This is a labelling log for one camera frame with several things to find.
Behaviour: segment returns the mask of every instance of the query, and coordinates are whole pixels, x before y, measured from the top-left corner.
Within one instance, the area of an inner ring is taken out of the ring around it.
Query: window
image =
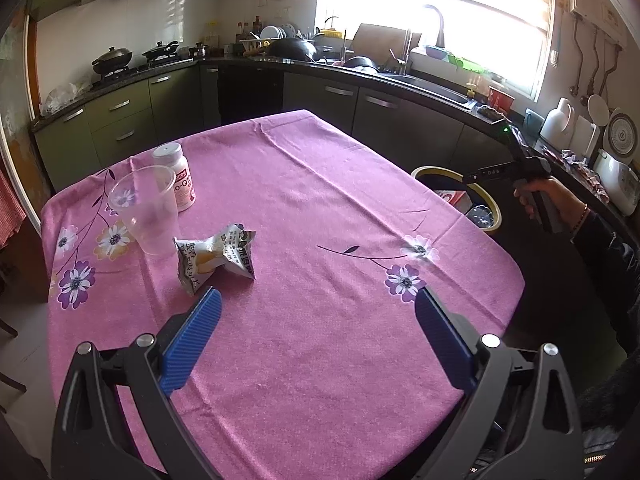
[[[550,0],[318,0],[316,25],[330,16],[352,38],[361,23],[411,28],[435,44],[444,17],[445,48],[535,96],[547,57]]]

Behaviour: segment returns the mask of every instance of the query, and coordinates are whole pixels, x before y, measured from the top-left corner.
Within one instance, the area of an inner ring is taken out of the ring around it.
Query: cabinet handle
[[[116,137],[116,140],[124,140],[127,137],[132,136],[135,132],[136,132],[135,130],[131,130],[128,134],[124,134],[124,135],[121,135],[119,137]]]
[[[164,77],[161,77],[160,79],[156,79],[155,81],[152,81],[151,84],[155,85],[156,83],[161,83],[162,81],[168,81],[169,79],[171,79],[171,76],[166,75]]]
[[[109,108],[110,112],[113,112],[114,110],[117,110],[118,108],[122,108],[123,106],[127,106],[131,101],[129,101],[128,99],[126,101],[124,101],[123,103],[120,103],[119,105],[115,105],[113,108]]]
[[[82,112],[84,112],[84,108],[80,108],[77,112],[73,112],[71,115],[69,115],[69,117],[65,118],[62,122],[66,123],[67,121],[70,121],[74,117],[78,117],[78,115],[80,115]]]
[[[324,89],[327,92],[331,92],[332,94],[338,94],[338,95],[353,95],[353,91],[351,90],[343,90],[342,88],[334,88],[332,86],[325,86]]]
[[[383,101],[382,99],[376,99],[375,97],[367,96],[366,99],[372,104],[383,106],[385,108],[398,108],[398,105],[395,103],[390,103],[389,101]]]

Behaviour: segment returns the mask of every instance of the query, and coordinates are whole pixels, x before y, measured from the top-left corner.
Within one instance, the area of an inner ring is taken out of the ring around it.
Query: red cup
[[[489,86],[489,105],[503,114],[508,114],[513,105],[514,98],[509,94]]]

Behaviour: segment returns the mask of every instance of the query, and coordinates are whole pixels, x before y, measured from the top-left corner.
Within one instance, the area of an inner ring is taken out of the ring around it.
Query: crumpled snack wrapper
[[[193,296],[219,266],[254,280],[251,263],[254,237],[255,231],[245,231],[242,224],[231,224],[206,240],[174,238],[178,251],[178,279],[184,290]]]

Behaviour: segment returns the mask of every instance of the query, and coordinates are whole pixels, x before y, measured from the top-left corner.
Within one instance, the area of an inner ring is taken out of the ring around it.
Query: translucent plastic cup
[[[109,206],[146,254],[175,252],[180,231],[174,183],[171,168],[147,166],[121,178],[108,195]]]

